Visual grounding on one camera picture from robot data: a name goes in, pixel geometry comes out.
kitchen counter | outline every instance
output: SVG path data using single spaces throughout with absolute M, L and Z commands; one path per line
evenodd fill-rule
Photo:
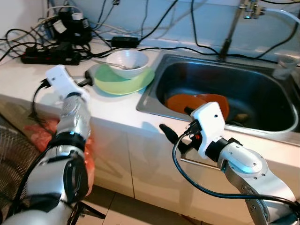
M 107 46 L 92 43 L 93 52 L 107 50 Z M 155 70 L 164 53 L 178 51 L 144 51 L 149 66 Z M 180 55 L 199 55 L 180 51 Z M 205 56 L 202 59 L 214 59 Z M 228 59 L 228 61 L 265 66 L 264 62 Z M 88 60 L 79 66 L 66 66 L 76 81 L 96 63 Z M 0 100 L 29 108 L 39 82 L 53 65 L 22 64 L 19 59 L 0 66 Z M 136 105 L 145 89 L 129 95 L 107 94 L 97 87 L 86 87 L 90 93 L 92 135 L 95 139 L 95 184 L 135 197 L 141 201 L 191 216 L 215 225 L 251 224 L 244 201 L 212 198 L 193 188 L 176 171 L 172 162 L 172 145 L 164 137 L 159 125 L 164 123 L 182 134 L 187 122 L 139 112 Z M 37 95 L 37 109 L 59 115 L 62 102 L 52 88 Z M 225 130 L 224 138 L 233 137 L 244 147 L 260 153 L 270 169 L 300 197 L 300 147 Z M 201 160 L 196 151 L 187 157 Z M 195 165 L 183 168 L 200 184 L 214 191 L 233 193 L 236 189 L 220 172 Z
M 108 48 L 105 45 L 92 43 L 92 49 L 93 52 L 101 52 Z M 144 53 L 150 59 L 149 66 L 155 70 L 163 53 L 161 50 L 144 51 Z M 201 56 L 201 58 L 214 59 L 208 56 Z M 229 59 L 229 61 L 245 63 L 245 60 L 241 59 Z M 95 62 L 88 60 L 81 62 L 79 66 L 67 66 L 67 69 L 75 80 L 81 81 L 84 72 L 95 64 Z M 265 63 L 256 61 L 255 65 L 264 66 Z M 45 78 L 45 71 L 51 67 L 53 67 L 53 65 L 22 64 L 19 59 L 11 60 L 1 65 L 0 98 L 16 104 L 29 106 L 33 93 L 39 86 L 39 82 Z M 182 133 L 188 124 L 181 120 L 174 120 L 137 111 L 135 107 L 145 89 L 124 96 L 110 95 L 99 90 L 97 87 L 87 87 L 87 90 L 91 96 L 89 106 L 92 121 L 102 120 L 107 123 L 114 123 L 115 125 L 119 125 L 120 129 L 124 130 L 135 128 L 135 131 L 143 129 L 156 133 L 162 133 L 159 129 L 159 124 L 165 123 L 172 127 L 178 134 Z M 49 113 L 59 114 L 61 102 L 53 89 L 48 88 L 39 92 L 37 96 L 37 108 Z M 258 151 L 267 160 L 300 167 L 300 148 L 297 146 L 227 130 L 224 136 L 225 138 L 234 137 L 246 147 Z

black cable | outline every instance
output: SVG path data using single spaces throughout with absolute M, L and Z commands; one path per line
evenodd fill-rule
M 95 33 L 96 34 L 96 36 L 98 37 L 98 38 L 100 38 L 110 49 L 112 49 L 112 47 L 110 46 L 110 44 L 103 38 L 103 37 L 101 37 L 96 31 L 94 31 L 94 30 L 91 30 L 93 33 Z
M 142 24 L 141 24 L 141 37 L 143 36 L 144 24 L 148 17 L 148 5 L 149 5 L 149 0 L 146 0 L 145 16 L 144 16 L 144 19 L 142 20 Z
M 9 52 L 10 52 L 11 50 L 13 50 L 14 48 L 16 48 L 16 47 L 18 47 L 18 46 L 26 45 L 26 44 L 36 44 L 36 45 L 44 46 L 44 45 L 42 45 L 42 44 L 40 44 L 40 43 L 36 43 L 36 42 L 23 42 L 23 43 L 16 44 L 16 45 L 10 47 L 10 48 L 6 51 L 6 53 L 4 53 L 4 55 L 2 55 L 2 57 L 0 58 L 0 62 L 1 62 L 1 61 L 9 54 Z
M 31 31 L 34 31 L 36 33 L 36 35 L 38 35 L 39 39 L 41 40 L 41 44 L 43 45 L 45 43 L 44 37 L 39 32 L 37 32 L 37 30 L 34 29 L 33 27 L 30 27 L 30 29 L 31 29 Z
M 50 8 L 50 1 L 49 0 L 47 0 L 47 8 Z M 47 15 L 46 15 L 46 17 L 48 18 L 49 17 L 49 10 L 47 10 Z
M 98 26 L 98 23 L 100 22 L 101 20 L 101 17 L 102 17 L 102 14 L 103 14 L 103 11 L 104 11 L 104 7 L 105 7 L 105 3 L 106 3 L 106 0 L 103 1 L 103 4 L 102 4 L 102 8 L 101 8 L 101 13 L 99 15 L 99 18 L 97 20 L 97 23 L 94 27 L 91 27 L 92 29 L 97 29 L 96 27 Z
M 238 58 L 243 58 L 243 59 L 248 59 L 248 60 L 259 60 L 259 61 L 264 61 L 264 62 L 269 62 L 269 63 L 277 63 L 276 61 L 265 60 L 265 59 L 260 59 L 257 57 L 250 57 L 250 56 L 241 55 L 241 54 L 227 54 L 226 56 L 238 57 Z
M 207 48 L 211 51 L 213 51 L 215 54 L 219 55 L 219 53 L 214 50 L 213 48 L 207 47 L 207 46 L 203 46 L 203 45 L 199 45 L 198 41 L 197 41 L 197 32 L 196 32 L 196 25 L 195 25 L 195 18 L 194 18 L 194 0 L 191 1 L 191 17 L 192 17 L 192 25 L 193 25 L 193 32 L 194 32 L 194 38 L 195 38 L 195 43 L 198 47 L 201 48 Z
M 174 48 L 160 48 L 160 47 L 151 47 L 151 48 L 143 48 L 140 49 L 139 51 L 145 51 L 145 50 L 150 50 L 150 49 L 163 49 L 163 50 L 174 50 L 174 49 L 187 49 L 187 50 L 191 50 L 195 53 L 201 54 L 201 55 L 217 55 L 216 53 L 202 53 L 200 51 L 197 51 L 195 49 L 192 48 L 187 48 L 187 47 L 174 47 Z
M 29 178 L 29 175 L 31 174 L 32 170 L 36 167 L 36 165 L 39 163 L 39 161 L 46 155 L 47 151 L 49 149 L 46 149 L 44 152 L 42 152 L 35 160 L 34 162 L 29 166 L 27 169 L 26 173 L 24 174 L 21 183 L 19 185 L 19 188 L 15 194 L 15 197 L 13 199 L 12 204 L 9 207 L 8 213 L 7 213 L 7 218 L 14 215 L 15 213 L 18 212 L 18 208 L 20 205 L 20 199 L 22 192 L 24 190 L 25 184 L 27 182 L 27 179 Z
M 258 58 L 264 56 L 266 53 L 272 51 L 274 48 L 276 48 L 276 47 L 278 47 L 278 46 L 280 46 L 280 45 L 283 45 L 284 43 L 290 41 L 290 40 L 294 37 L 294 35 L 296 34 L 296 31 L 297 31 L 297 29 L 298 29 L 298 25 L 299 25 L 299 24 L 296 22 L 296 23 L 295 23 L 295 26 L 294 26 L 294 28 L 293 28 L 293 30 L 292 30 L 292 32 L 291 32 L 291 34 L 290 34 L 285 40 L 279 42 L 279 43 L 276 44 L 276 45 L 273 45 L 271 48 L 269 48 L 269 49 L 266 50 L 265 52 L 263 52 L 263 53 L 261 53 L 260 55 L 256 56 L 255 59 L 258 59 Z
M 16 30 L 16 31 L 24 32 L 24 33 L 26 33 L 27 35 L 31 36 L 31 37 L 33 38 L 34 44 L 35 44 L 35 46 L 36 46 L 36 44 L 37 44 L 37 39 L 36 39 L 30 32 L 28 32 L 28 31 L 26 31 L 26 30 L 14 28 L 14 29 L 8 30 L 8 31 L 6 32 L 6 34 L 5 34 L 6 43 L 7 43 L 7 45 L 8 45 L 10 48 L 12 47 L 12 45 L 10 44 L 11 41 L 16 42 L 16 43 L 18 43 L 18 44 L 21 44 L 21 42 L 19 42 L 19 41 L 16 41 L 16 40 L 9 40 L 9 39 L 8 39 L 8 34 L 9 34 L 10 32 L 12 32 L 12 31 L 15 31 L 15 30 Z M 18 56 L 15 56 L 15 58 L 16 58 L 16 57 L 21 57 L 21 56 L 22 56 L 22 54 L 19 54 L 19 53 L 18 53 L 17 51 L 15 51 L 13 48 L 12 48 L 12 51 L 18 55 Z
M 172 158 L 173 158 L 173 162 L 175 163 L 176 168 L 178 169 L 178 171 L 181 173 L 181 175 L 190 183 L 192 184 L 195 188 L 199 189 L 200 191 L 214 196 L 214 197 L 218 197 L 218 198 L 226 198 L 226 199 L 259 199 L 259 200 L 270 200 L 270 201 L 276 201 L 276 202 L 281 202 L 284 204 L 287 204 L 291 207 L 291 209 L 293 211 L 295 211 L 295 213 L 297 214 L 297 216 L 300 215 L 300 205 L 297 202 L 292 202 L 288 199 L 284 199 L 281 197 L 276 197 L 276 196 L 272 196 L 272 195 L 244 195 L 244 194 L 224 194 L 224 193 L 218 193 L 218 192 L 214 192 L 211 191 L 209 189 L 206 189 L 202 186 L 200 186 L 198 183 L 196 183 L 194 180 L 192 180 L 181 168 L 180 164 L 177 161 L 176 158 L 176 151 L 178 148 L 178 144 L 180 143 L 180 141 L 185 137 L 189 135 L 189 132 L 185 132 L 183 133 L 177 140 L 177 142 L 175 143 L 173 150 L 172 150 Z
M 89 49 L 85 48 L 84 46 L 81 46 L 81 48 L 82 49 L 75 49 L 74 51 L 86 54 L 86 56 L 82 56 L 82 60 L 89 60 L 91 58 L 105 58 L 109 56 L 112 51 L 122 49 L 121 47 L 117 47 L 100 53 L 92 53 Z
M 37 97 L 37 94 L 38 92 L 44 88 L 44 87 L 49 87 L 50 84 L 48 83 L 48 81 L 46 79 L 43 80 L 43 82 L 41 83 L 41 85 L 37 88 L 37 90 L 34 92 L 34 95 L 33 95 L 33 98 L 32 98 L 32 102 L 31 102 L 31 114 L 30 114 L 30 117 L 32 117 L 35 122 L 42 128 L 44 129 L 46 132 L 48 132 L 49 134 L 51 134 L 52 137 L 54 137 L 54 133 L 47 129 L 45 127 L 45 125 L 41 122 L 41 119 L 38 117 L 38 113 L 37 113 L 37 110 L 36 110 L 36 97 Z
M 273 1 L 266 1 L 266 0 L 260 0 L 271 4 L 277 4 L 277 5 L 287 5 L 287 4 L 296 4 L 300 3 L 300 1 L 294 1 L 294 2 L 273 2 Z
M 87 44 L 85 44 L 85 45 L 88 47 L 88 50 L 91 51 L 90 44 L 87 43 Z
M 187 47 L 174 47 L 174 48 L 150 47 L 150 48 L 140 49 L 139 51 L 141 52 L 141 51 L 150 50 L 150 49 L 163 49 L 163 50 L 187 49 L 187 50 L 191 50 L 191 51 L 193 51 L 195 53 L 198 53 L 198 54 L 201 54 L 201 55 L 217 55 L 216 53 L 202 53 L 200 51 L 197 51 L 197 50 L 192 49 L 192 48 L 187 48 Z M 260 61 L 265 61 L 265 62 L 270 62 L 270 63 L 277 63 L 277 62 L 271 61 L 271 60 L 255 59 L 253 57 L 249 57 L 249 56 L 246 56 L 246 55 L 240 55 L 240 54 L 229 54 L 227 56 L 239 57 L 239 58 L 250 59 L 250 60 L 260 60 Z
M 109 10 L 108 14 L 106 15 L 106 17 L 104 18 L 104 20 L 102 21 L 102 23 L 97 28 L 95 28 L 95 30 L 98 30 L 98 29 L 100 29 L 102 27 L 102 25 L 106 22 L 107 18 L 111 14 L 113 8 L 114 8 L 114 5 L 112 5 L 111 9 Z
M 146 36 L 141 37 L 140 41 L 143 41 L 145 38 L 149 37 L 151 34 L 153 34 L 154 31 L 156 31 L 156 29 L 160 26 L 161 22 L 164 20 L 164 18 L 168 15 L 169 11 L 173 8 L 173 6 L 178 2 L 178 0 L 175 0 L 170 7 L 167 9 L 167 11 L 165 12 L 165 14 L 163 15 L 163 17 L 160 19 L 160 21 L 158 22 L 158 24 L 153 28 L 152 31 L 150 31 L 150 33 L 148 33 Z

faucet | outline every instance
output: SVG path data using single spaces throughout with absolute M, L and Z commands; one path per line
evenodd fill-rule
M 244 19 L 257 19 L 259 15 L 264 14 L 265 8 L 258 6 L 257 2 L 258 0 L 240 0 L 240 4 L 238 5 L 238 9 L 235 12 L 235 16 L 230 26 L 228 36 L 225 39 L 222 49 L 218 55 L 218 61 L 225 62 L 226 60 L 226 56 L 232 41 L 232 36 L 242 11 L 244 11 Z

spoon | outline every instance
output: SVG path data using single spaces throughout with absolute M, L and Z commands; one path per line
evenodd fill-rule
M 107 64 L 107 65 L 110 65 L 110 66 L 114 66 L 114 67 L 119 67 L 119 68 L 124 69 L 124 70 L 138 69 L 138 68 L 140 68 L 140 66 L 129 68 L 129 67 L 126 67 L 126 66 L 121 65 L 121 64 L 115 64 L 115 63 L 110 63 L 110 62 L 103 62 L 103 61 L 98 61 L 98 60 L 95 60 L 95 59 L 91 59 L 91 60 L 94 61 L 94 62 L 97 62 L 97 63 L 102 63 L 102 64 Z

floor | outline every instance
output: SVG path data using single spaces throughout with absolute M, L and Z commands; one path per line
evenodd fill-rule
M 85 215 L 77 225 L 209 225 L 98 186 L 84 202 L 106 218 Z

